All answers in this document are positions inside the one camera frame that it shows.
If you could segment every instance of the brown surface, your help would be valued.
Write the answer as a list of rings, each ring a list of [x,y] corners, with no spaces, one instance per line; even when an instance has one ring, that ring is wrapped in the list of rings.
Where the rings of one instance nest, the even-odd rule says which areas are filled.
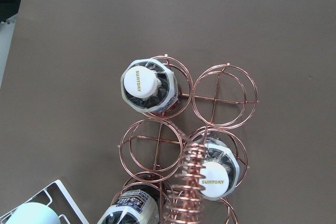
[[[335,7],[22,0],[0,90],[0,213],[60,178],[95,223],[128,178],[118,142],[143,118],[122,101],[120,75],[133,59],[168,53],[193,78],[229,61],[257,83],[257,112],[234,131],[251,166],[229,198],[240,223],[334,223]],[[182,119],[186,130],[201,125]]]

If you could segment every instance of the white bottle cap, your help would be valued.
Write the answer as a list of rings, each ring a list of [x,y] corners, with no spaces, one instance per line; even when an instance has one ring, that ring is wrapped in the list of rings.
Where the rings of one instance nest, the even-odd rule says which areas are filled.
[[[138,98],[150,97],[158,88],[155,72],[142,66],[130,68],[123,82],[126,91]]]
[[[206,178],[200,179],[199,184],[205,187],[201,193],[209,200],[220,199],[229,187],[229,177],[225,168],[216,162],[207,162],[203,164],[205,168],[201,169],[201,174]]]

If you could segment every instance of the bottle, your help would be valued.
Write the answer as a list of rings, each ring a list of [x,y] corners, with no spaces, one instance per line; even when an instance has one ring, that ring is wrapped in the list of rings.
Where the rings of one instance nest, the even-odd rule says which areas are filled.
[[[98,224],[158,224],[160,193],[147,185],[124,192],[103,214]]]
[[[200,139],[196,142],[201,143],[203,136],[199,136]],[[239,165],[232,151],[218,136],[208,134],[204,145],[208,149],[203,161],[205,168],[201,169],[205,178],[200,179],[199,184],[205,189],[200,193],[206,199],[218,200],[235,189],[239,178]]]
[[[156,59],[135,60],[120,81],[122,98],[138,112],[161,113],[178,101],[174,72]]]

